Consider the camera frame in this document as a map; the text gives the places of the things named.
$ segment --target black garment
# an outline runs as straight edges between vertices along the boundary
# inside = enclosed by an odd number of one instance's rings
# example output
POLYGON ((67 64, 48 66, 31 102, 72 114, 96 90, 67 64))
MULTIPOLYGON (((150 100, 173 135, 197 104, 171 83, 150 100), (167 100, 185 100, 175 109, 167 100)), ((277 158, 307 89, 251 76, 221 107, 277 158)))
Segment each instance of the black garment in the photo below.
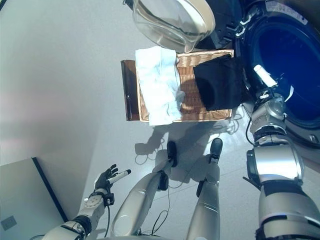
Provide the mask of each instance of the black garment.
POLYGON ((215 58, 193 68, 195 82, 207 111, 238 107, 246 95, 240 58, 215 58))

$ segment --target white cloth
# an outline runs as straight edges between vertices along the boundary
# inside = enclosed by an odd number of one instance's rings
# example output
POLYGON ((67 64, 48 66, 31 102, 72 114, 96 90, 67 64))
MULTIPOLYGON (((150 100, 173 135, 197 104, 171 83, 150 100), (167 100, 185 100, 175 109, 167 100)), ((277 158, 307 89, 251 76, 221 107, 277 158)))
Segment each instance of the white cloth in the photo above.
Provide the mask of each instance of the white cloth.
POLYGON ((185 93, 180 90, 176 59, 176 51, 160 46, 135 51, 135 67, 150 126, 181 119, 185 93))

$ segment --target white marker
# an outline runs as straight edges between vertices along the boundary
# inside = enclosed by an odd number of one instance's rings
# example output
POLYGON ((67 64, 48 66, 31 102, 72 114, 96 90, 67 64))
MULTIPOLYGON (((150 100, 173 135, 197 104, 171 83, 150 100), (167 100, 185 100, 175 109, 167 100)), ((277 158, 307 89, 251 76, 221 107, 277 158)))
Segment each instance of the white marker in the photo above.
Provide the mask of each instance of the white marker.
POLYGON ((125 176, 129 175, 130 173, 131 173, 131 170, 130 170, 130 169, 125 170, 125 171, 123 171, 123 172, 118 173, 118 174, 115 175, 114 177, 109 178, 108 181, 109 181, 110 184, 113 184, 113 183, 115 183, 116 181, 118 181, 118 180, 124 178, 125 176))

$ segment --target sticker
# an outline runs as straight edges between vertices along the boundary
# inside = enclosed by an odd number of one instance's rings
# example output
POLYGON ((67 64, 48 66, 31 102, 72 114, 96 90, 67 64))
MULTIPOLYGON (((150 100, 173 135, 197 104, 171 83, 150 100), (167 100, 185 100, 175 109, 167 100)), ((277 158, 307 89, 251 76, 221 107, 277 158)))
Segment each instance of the sticker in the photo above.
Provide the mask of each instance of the sticker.
POLYGON ((266 1, 265 7, 268 12, 278 12, 278 13, 289 15, 289 16, 293 17, 294 19, 298 20, 303 25, 306 25, 308 23, 308 20, 305 19, 302 15, 297 13, 291 7, 288 7, 280 2, 266 1))

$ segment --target wicker basket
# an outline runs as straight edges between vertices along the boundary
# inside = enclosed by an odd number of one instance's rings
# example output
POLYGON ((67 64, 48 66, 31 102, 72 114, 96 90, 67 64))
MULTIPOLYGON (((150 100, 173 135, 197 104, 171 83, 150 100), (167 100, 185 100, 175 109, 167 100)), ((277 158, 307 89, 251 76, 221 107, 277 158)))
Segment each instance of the wicker basket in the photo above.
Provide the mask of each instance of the wicker basket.
MULTIPOLYGON (((204 63, 206 61, 224 56, 234 56, 234 50, 213 50, 213 51, 197 51, 191 53, 178 54, 179 63, 177 64, 180 75, 180 88, 185 92, 184 101, 181 106, 182 118, 174 122, 207 122, 225 120, 231 117, 231 109, 207 111, 203 105, 198 87, 196 85, 196 78, 193 67, 204 63)), ((138 109, 140 121, 148 122, 149 113, 143 95, 140 90, 140 81, 138 72, 136 73, 138 109)))

